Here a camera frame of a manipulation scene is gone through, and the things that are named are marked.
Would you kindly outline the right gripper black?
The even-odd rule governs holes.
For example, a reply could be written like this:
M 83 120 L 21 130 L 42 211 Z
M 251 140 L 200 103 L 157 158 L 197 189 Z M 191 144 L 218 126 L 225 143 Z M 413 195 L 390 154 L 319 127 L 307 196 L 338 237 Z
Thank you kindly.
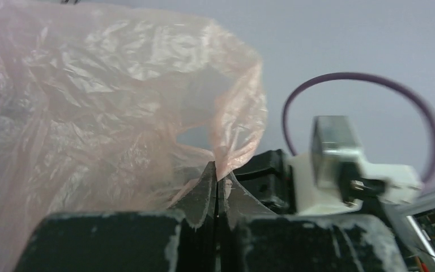
M 281 149 L 268 150 L 234 170 L 240 184 L 277 214 L 296 212 L 293 176 L 285 164 L 286 158 L 287 154 Z

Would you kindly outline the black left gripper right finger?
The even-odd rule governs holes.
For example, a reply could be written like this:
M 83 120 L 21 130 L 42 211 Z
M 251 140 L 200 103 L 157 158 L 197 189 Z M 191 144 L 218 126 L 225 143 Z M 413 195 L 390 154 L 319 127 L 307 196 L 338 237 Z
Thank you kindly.
M 218 183 L 222 271 L 406 271 L 372 215 L 278 215 L 233 175 Z

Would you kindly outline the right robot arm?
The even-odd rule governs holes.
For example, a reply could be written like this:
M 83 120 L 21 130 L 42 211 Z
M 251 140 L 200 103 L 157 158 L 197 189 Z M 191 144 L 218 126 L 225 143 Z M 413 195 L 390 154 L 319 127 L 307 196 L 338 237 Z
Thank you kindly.
M 277 214 L 374 215 L 390 228 L 418 271 L 435 271 L 435 225 L 427 216 L 398 213 L 398 205 L 415 201 L 423 188 L 410 166 L 373 164 L 362 152 L 287 157 L 282 150 L 270 150 L 252 157 L 234 174 Z

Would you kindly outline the pink plastic trash bag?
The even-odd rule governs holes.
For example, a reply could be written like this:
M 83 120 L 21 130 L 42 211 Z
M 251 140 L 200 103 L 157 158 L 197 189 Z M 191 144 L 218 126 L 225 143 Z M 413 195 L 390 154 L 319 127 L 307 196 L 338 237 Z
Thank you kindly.
M 254 155 L 259 54 L 212 19 L 0 1 L 0 271 L 62 211 L 157 210 Z

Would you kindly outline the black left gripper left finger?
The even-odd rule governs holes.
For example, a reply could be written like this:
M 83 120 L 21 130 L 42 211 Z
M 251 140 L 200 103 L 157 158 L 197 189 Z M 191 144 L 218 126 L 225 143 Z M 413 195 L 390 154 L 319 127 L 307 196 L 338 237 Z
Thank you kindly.
M 162 211 L 60 212 L 44 218 L 15 271 L 214 271 L 217 178 Z

